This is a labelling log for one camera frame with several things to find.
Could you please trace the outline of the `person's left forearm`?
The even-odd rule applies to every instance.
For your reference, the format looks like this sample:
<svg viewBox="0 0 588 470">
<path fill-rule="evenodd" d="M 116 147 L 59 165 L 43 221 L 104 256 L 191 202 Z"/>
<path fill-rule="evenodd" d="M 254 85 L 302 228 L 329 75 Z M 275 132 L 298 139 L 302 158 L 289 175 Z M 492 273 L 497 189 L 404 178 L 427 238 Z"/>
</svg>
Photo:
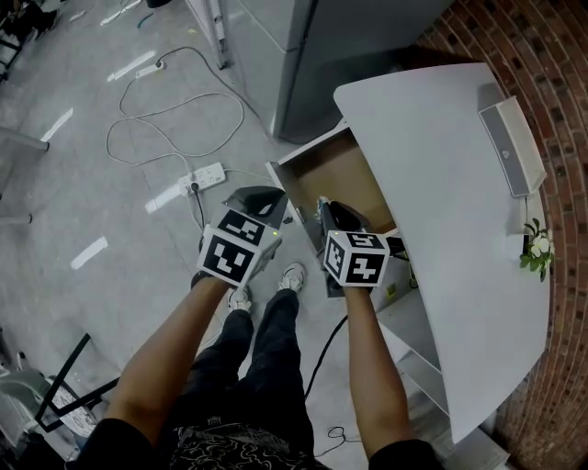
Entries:
<svg viewBox="0 0 588 470">
<path fill-rule="evenodd" d="M 123 370 L 107 409 L 155 443 L 179 397 L 198 347 L 229 285 L 199 280 Z"/>
</svg>

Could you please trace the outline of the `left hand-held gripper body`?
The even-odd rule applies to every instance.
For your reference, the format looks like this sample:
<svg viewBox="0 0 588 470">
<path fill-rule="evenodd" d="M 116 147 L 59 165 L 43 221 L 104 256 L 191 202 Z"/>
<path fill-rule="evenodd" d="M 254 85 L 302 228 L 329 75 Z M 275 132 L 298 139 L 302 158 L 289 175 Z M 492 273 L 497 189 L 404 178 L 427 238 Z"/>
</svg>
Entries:
<svg viewBox="0 0 588 470">
<path fill-rule="evenodd" d="M 235 288 L 245 287 L 281 244 L 287 203 L 286 193 L 273 186 L 235 190 L 204 229 L 198 269 Z"/>
</svg>

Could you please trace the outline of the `person's white sneaker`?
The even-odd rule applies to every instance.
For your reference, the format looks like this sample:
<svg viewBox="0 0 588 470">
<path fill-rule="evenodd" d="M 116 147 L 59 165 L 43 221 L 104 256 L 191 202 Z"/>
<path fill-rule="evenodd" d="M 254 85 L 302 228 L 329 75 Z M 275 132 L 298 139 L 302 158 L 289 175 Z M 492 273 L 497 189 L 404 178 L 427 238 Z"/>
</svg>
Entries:
<svg viewBox="0 0 588 470">
<path fill-rule="evenodd" d="M 231 289 L 227 297 L 227 309 L 229 313 L 242 310 L 249 313 L 252 307 L 251 293 L 247 286 Z"/>
<path fill-rule="evenodd" d="M 306 272 L 304 266 L 301 263 L 294 262 L 290 264 L 282 274 L 278 289 L 290 289 L 293 292 L 298 293 L 304 287 L 305 277 Z"/>
</svg>

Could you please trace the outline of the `black metal stand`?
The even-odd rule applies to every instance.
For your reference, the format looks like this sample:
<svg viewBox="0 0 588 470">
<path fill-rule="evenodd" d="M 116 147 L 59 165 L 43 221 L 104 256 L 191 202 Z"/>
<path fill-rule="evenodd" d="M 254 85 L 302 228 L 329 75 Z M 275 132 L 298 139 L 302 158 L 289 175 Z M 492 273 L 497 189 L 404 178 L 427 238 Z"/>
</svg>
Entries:
<svg viewBox="0 0 588 470">
<path fill-rule="evenodd" d="M 73 402 L 68 403 L 62 407 L 56 406 L 53 403 L 53 399 L 56 396 L 57 392 L 65 386 L 66 376 L 72 369 L 74 363 L 84 350 L 85 346 L 90 341 L 91 336 L 88 333 L 86 333 L 75 346 L 75 348 L 65 361 L 59 373 L 54 377 L 54 380 L 51 383 L 51 386 L 48 389 L 48 391 L 41 396 L 40 408 L 35 415 L 35 421 L 46 432 L 52 432 L 59 429 L 63 425 L 62 418 L 73 411 L 77 411 L 78 409 L 89 411 L 93 406 L 102 402 L 103 396 L 107 392 L 111 391 L 118 384 L 119 378 L 117 377 L 109 381 L 108 383 L 92 390 L 86 395 L 75 398 Z M 47 409 L 49 409 L 51 413 L 56 417 L 56 420 L 54 420 L 51 423 L 44 422 L 44 416 Z"/>
</svg>

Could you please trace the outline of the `grey metal cabinet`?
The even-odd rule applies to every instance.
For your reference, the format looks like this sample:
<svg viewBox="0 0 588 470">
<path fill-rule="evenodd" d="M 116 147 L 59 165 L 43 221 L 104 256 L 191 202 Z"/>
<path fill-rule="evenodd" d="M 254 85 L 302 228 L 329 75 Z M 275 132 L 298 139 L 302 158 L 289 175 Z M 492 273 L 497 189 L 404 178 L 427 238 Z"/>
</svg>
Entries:
<svg viewBox="0 0 588 470">
<path fill-rule="evenodd" d="M 220 0 L 230 70 L 273 138 L 303 144 L 342 118 L 334 90 L 390 72 L 455 0 Z"/>
</svg>

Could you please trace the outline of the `small potted flower plant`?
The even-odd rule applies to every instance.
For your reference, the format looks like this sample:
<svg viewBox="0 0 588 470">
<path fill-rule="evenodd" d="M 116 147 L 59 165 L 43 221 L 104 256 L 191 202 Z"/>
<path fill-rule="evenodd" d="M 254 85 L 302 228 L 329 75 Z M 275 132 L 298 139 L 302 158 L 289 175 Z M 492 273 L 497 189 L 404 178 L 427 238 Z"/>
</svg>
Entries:
<svg viewBox="0 0 588 470">
<path fill-rule="evenodd" d="M 519 266 L 537 273 L 544 282 L 550 265 L 555 258 L 555 245 L 552 231 L 541 226 L 537 218 L 531 223 L 525 223 L 527 229 L 523 241 L 523 250 L 519 257 Z"/>
</svg>

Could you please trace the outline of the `beige speaker box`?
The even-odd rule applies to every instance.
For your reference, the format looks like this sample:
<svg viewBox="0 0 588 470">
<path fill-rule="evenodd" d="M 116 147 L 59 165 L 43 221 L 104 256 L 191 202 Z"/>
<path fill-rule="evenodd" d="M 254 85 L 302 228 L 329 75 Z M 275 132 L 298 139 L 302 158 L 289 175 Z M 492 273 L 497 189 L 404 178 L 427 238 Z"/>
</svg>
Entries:
<svg viewBox="0 0 588 470">
<path fill-rule="evenodd" d="M 497 84 L 479 86 L 477 98 L 483 174 L 514 198 L 534 195 L 547 172 L 519 101 L 502 95 Z"/>
</svg>

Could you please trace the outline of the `person's right white sneaker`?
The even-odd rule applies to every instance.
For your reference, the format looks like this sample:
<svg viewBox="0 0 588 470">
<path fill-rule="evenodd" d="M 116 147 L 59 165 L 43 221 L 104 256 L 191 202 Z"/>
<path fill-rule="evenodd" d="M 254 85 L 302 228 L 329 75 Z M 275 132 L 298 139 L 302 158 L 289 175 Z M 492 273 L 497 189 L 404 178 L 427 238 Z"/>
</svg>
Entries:
<svg viewBox="0 0 588 470">
<path fill-rule="evenodd" d="M 305 277 L 306 272 L 304 266 L 301 263 L 294 262 L 290 264 L 282 274 L 278 289 L 290 289 L 293 292 L 298 293 L 304 287 Z"/>
</svg>

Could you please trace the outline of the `black trousers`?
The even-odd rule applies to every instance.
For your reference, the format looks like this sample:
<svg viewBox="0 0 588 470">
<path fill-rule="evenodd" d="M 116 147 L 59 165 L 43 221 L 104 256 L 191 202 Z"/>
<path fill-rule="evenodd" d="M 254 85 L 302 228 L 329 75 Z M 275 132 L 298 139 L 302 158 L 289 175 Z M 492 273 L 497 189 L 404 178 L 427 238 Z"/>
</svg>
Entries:
<svg viewBox="0 0 588 470">
<path fill-rule="evenodd" d="M 183 426 L 259 427 L 313 455 L 314 438 L 300 373 L 296 335 L 297 294 L 279 290 L 254 326 L 236 310 L 219 338 L 193 363 L 187 386 L 176 401 L 164 437 Z"/>
</svg>

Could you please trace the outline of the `person's right forearm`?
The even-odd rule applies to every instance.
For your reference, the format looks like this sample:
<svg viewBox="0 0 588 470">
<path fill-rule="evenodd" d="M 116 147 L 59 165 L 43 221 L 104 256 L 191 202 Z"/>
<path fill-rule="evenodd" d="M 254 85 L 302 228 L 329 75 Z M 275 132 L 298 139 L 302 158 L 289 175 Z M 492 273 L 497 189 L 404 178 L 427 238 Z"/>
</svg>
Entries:
<svg viewBox="0 0 588 470">
<path fill-rule="evenodd" d="M 413 437 L 401 377 L 384 340 L 369 292 L 346 287 L 349 381 L 356 425 L 368 458 Z"/>
</svg>

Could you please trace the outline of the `white wooden drawer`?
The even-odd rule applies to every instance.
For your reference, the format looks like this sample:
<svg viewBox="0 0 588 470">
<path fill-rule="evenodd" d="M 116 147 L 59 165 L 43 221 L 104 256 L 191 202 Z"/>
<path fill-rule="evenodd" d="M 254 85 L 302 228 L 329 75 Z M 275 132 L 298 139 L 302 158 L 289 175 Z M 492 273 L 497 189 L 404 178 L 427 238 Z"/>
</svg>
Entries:
<svg viewBox="0 0 588 470">
<path fill-rule="evenodd" d="M 377 180 L 347 125 L 268 162 L 266 169 L 288 196 L 289 213 L 306 232 L 313 254 L 320 253 L 323 246 L 321 224 L 315 218 L 322 196 L 362 214 L 377 233 L 396 229 Z"/>
</svg>

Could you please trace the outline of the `person's left white sneaker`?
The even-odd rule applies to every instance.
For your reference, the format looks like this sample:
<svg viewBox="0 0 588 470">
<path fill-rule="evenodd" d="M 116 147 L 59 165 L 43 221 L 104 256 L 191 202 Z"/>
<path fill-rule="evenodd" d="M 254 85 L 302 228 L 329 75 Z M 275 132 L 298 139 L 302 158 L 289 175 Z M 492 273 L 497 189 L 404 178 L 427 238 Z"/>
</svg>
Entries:
<svg viewBox="0 0 588 470">
<path fill-rule="evenodd" d="M 242 310 L 249 313 L 252 307 L 251 293 L 247 286 L 231 289 L 227 297 L 227 309 L 229 313 Z"/>
</svg>

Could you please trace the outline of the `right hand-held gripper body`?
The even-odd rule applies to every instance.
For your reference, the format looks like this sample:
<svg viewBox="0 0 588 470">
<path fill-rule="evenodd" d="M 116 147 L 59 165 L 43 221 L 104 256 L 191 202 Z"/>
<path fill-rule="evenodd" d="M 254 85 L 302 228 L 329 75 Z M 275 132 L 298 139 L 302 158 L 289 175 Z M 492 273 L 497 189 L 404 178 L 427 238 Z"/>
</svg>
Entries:
<svg viewBox="0 0 588 470">
<path fill-rule="evenodd" d="M 386 238 L 370 231 L 367 218 L 343 203 L 322 207 L 322 266 L 328 297 L 345 287 L 372 289 L 381 284 L 390 258 Z"/>
</svg>

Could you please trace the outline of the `grey plastic chair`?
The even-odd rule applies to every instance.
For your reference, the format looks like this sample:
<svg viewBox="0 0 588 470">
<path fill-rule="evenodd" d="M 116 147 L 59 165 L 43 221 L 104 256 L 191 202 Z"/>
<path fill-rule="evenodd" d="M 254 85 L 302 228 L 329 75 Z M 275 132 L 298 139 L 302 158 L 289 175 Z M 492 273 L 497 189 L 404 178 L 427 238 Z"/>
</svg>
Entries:
<svg viewBox="0 0 588 470">
<path fill-rule="evenodd" d="M 0 433 L 13 448 L 25 433 L 40 428 L 36 415 L 49 388 L 36 369 L 0 372 Z"/>
</svg>

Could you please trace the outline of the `white curved desk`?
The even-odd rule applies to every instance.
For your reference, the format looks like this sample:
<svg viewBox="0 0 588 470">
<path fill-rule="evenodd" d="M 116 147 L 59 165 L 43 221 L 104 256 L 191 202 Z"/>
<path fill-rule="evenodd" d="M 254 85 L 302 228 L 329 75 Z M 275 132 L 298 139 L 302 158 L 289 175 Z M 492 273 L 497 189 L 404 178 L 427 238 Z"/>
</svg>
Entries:
<svg viewBox="0 0 588 470">
<path fill-rule="evenodd" d="M 542 221 L 539 195 L 512 196 L 480 112 L 503 101 L 483 63 L 344 84 L 334 101 L 376 177 L 417 288 L 386 309 L 412 347 L 400 368 L 449 417 L 460 442 L 544 352 L 548 282 L 508 244 Z"/>
</svg>

